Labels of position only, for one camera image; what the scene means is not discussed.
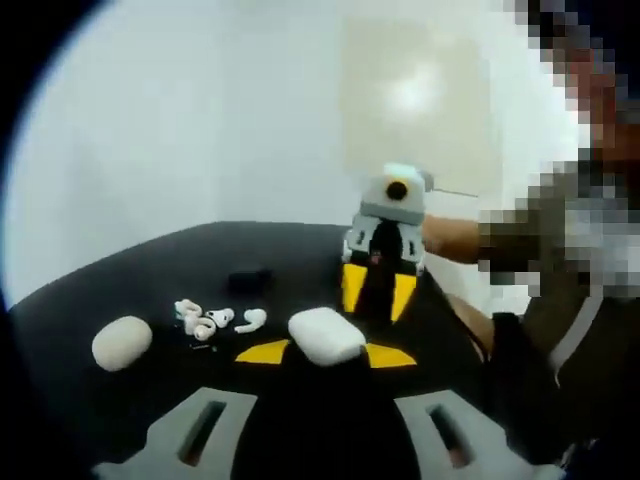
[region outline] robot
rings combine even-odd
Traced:
[[[425,268],[424,195],[431,190],[432,176],[410,165],[387,164],[382,175],[371,179],[343,241],[343,308],[346,312],[354,312],[369,268],[381,261],[395,260],[391,321],[398,320]],[[386,251],[379,247],[380,241],[374,242],[376,235],[387,237],[382,239],[382,244],[387,245]]]

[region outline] robot camera lens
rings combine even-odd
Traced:
[[[391,182],[387,187],[387,197],[390,200],[402,200],[407,196],[407,186],[402,182]]]

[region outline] person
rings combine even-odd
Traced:
[[[571,452],[584,457],[575,452],[593,445],[629,451],[620,439],[640,404],[640,125],[629,95],[636,84],[629,68],[614,65],[607,44],[596,42],[602,12],[587,12],[590,27],[575,21],[582,15],[555,12],[546,22],[544,13],[538,5],[538,25],[552,24],[542,33],[543,59],[551,53],[568,98],[587,116],[590,148],[541,178],[513,211],[481,222],[427,215],[423,224],[427,251],[477,263],[492,282],[539,274],[522,318],[489,319],[455,298],[452,306],[490,352],[508,436],[541,463]]]

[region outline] yellow triangle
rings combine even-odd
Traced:
[[[411,294],[416,289],[418,278],[413,275],[396,275],[396,285],[393,290],[393,307],[391,308],[391,321],[397,322],[404,312]]]
[[[366,276],[366,267],[353,263],[344,264],[342,269],[342,307],[345,312],[353,313],[356,309]]]
[[[404,353],[402,350],[382,345],[367,343],[365,346],[369,355],[369,365],[371,368],[391,368],[405,367],[407,365],[417,365],[416,361]]]
[[[236,362],[280,365],[284,349],[288,344],[289,340],[278,340],[277,342],[256,345],[238,355]]]

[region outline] small black object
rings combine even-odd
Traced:
[[[407,196],[407,186],[402,182],[391,182],[387,187],[387,197],[400,201]]]
[[[227,288],[230,293],[261,293],[272,277],[270,269],[258,265],[240,267],[229,274]]]

